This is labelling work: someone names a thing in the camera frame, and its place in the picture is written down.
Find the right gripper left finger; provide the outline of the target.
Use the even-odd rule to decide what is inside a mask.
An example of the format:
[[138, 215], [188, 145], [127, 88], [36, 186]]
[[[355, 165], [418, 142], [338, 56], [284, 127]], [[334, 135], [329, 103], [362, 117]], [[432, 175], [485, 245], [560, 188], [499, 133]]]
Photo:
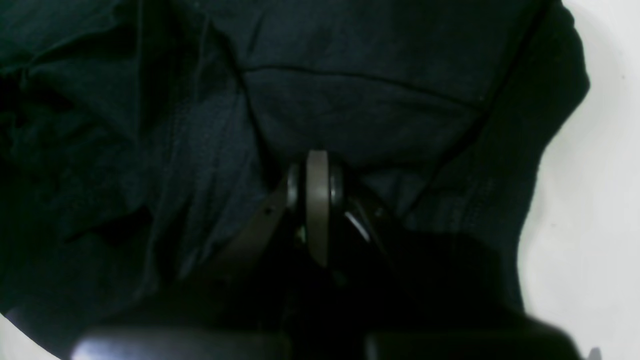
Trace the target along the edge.
[[87, 330], [73, 360], [291, 360], [272, 330], [288, 268], [321, 259], [321, 153], [288, 169], [249, 223], [197, 271]]

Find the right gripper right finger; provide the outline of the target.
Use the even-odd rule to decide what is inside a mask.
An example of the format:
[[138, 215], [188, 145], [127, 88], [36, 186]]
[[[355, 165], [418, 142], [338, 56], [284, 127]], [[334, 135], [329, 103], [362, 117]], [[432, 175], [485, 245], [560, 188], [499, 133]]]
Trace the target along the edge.
[[562, 330], [510, 304], [501, 259], [462, 235], [409, 231], [318, 151], [318, 264], [362, 286], [367, 360], [578, 360]]

